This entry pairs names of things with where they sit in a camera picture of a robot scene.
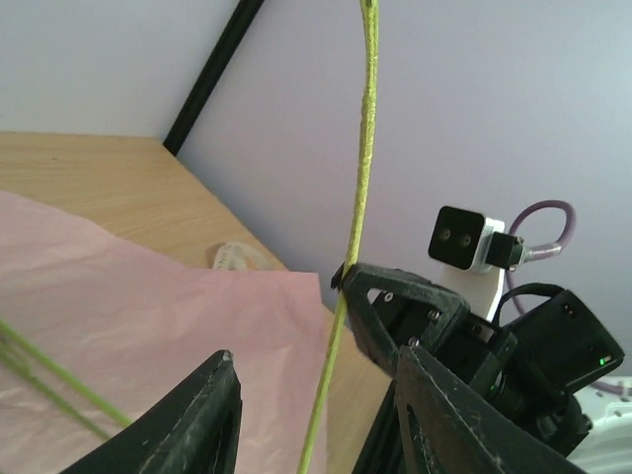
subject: cable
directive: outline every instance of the cable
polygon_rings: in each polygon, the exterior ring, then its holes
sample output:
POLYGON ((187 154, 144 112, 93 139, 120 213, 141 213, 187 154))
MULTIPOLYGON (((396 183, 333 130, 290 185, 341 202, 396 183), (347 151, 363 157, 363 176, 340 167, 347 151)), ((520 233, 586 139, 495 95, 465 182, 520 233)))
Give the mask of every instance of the cable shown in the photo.
MULTIPOLYGON (((524 263, 550 259, 551 257, 560 255, 564 248, 569 244, 569 242, 573 238, 573 234, 575 233, 575 227, 577 226, 577 216, 575 214, 575 209, 572 205, 564 200, 554 199, 536 202, 535 204, 532 204, 528 208, 523 210, 513 221, 509 233, 511 235, 515 235, 524 220, 529 215, 541 209, 562 209, 566 213, 564 230, 562 230, 562 233, 555 242, 527 248, 523 259, 524 263)), ((509 291, 512 291, 515 288, 513 273, 505 272, 505 280, 507 281, 507 287, 509 288, 509 291)), ((515 306, 515 309, 520 316, 522 316, 526 312, 524 306, 517 297, 513 298, 513 305, 515 306)))
MULTIPOLYGON (((373 140, 375 136, 375 96, 377 86, 377 55, 378 55, 378 23, 379 9, 378 0, 360 0, 362 11, 362 24, 364 26, 364 46, 366 49, 366 84, 362 97, 362 113, 359 136, 359 163, 357 168, 357 183, 355 187, 354 219, 352 231, 349 239, 347 258, 345 260, 344 273, 349 267, 357 262, 359 253, 359 243, 364 223, 364 211, 366 209, 366 197, 368 194, 368 181, 373 157, 373 140)), ((340 338, 342 336, 345 317, 347 315, 347 302, 340 292, 338 303, 336 304, 336 315, 334 326, 329 339, 329 348, 323 365, 323 371, 318 382, 316 398, 309 419, 309 426, 305 435, 305 443, 296 470, 297 474, 307 474, 314 442, 320 420, 325 407, 327 392, 334 372, 334 363, 338 355, 340 338)))

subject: black pole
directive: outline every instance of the black pole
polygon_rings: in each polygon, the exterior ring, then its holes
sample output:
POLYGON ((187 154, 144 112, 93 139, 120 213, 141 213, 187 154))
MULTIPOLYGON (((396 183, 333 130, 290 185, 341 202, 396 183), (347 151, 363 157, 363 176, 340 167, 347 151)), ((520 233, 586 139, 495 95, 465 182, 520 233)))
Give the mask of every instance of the black pole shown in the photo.
POLYGON ((264 0, 240 0, 163 145, 177 155, 264 0))

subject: pink tissue paper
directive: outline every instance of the pink tissue paper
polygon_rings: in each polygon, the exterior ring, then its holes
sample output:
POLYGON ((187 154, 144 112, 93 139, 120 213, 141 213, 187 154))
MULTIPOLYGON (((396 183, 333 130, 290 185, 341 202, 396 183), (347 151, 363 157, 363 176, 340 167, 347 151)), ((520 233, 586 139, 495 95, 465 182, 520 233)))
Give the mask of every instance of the pink tissue paper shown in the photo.
MULTIPOLYGON (((326 353, 316 275, 187 268, 0 192, 0 318, 133 420, 230 350, 244 403, 236 472, 295 471, 326 353)), ((326 472, 321 426, 312 474, 326 472)), ((101 442, 0 362, 1 472, 57 473, 101 442)))

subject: wooden table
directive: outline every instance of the wooden table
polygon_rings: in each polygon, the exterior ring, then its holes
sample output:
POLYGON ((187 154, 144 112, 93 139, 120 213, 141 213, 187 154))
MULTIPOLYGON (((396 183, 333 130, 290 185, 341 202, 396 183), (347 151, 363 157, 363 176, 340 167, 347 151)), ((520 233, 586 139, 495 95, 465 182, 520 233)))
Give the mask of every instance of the wooden table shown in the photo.
MULTIPOLYGON (((160 143, 149 138, 0 133, 0 190, 86 217, 193 267, 236 240, 282 263, 160 143)), ((331 323, 331 314, 323 310, 331 323)), ((328 403, 328 472, 351 473, 387 387, 346 330, 328 403)))

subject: purple cable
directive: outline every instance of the purple cable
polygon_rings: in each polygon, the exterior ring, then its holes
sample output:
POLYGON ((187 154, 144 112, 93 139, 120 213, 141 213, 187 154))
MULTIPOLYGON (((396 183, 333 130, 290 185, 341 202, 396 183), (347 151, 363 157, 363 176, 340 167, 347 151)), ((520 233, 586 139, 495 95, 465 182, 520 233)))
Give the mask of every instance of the purple cable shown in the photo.
MULTIPOLYGON (((560 253, 562 253, 562 250, 564 250, 564 247, 566 247, 571 241, 571 239, 573 238, 573 234, 575 233, 575 226, 577 223, 575 209, 564 200, 553 199, 542 200, 530 205, 527 209, 525 209, 518 215, 518 217, 512 223, 509 233, 511 235, 515 235, 517 229, 521 226, 524 220, 532 213, 541 209, 562 209, 566 213, 566 223, 564 225, 564 230, 555 242, 542 244, 530 249, 526 249, 523 260, 524 263, 549 259, 551 257, 559 255, 560 253)), ((512 274, 512 272, 505 272, 505 279, 507 280, 507 287, 509 288, 509 290, 511 291, 512 289, 514 289, 514 275, 512 274)), ((515 309, 517 309, 517 312, 520 316, 522 316, 526 312, 524 306, 517 297, 513 298, 513 305, 515 306, 515 309)))

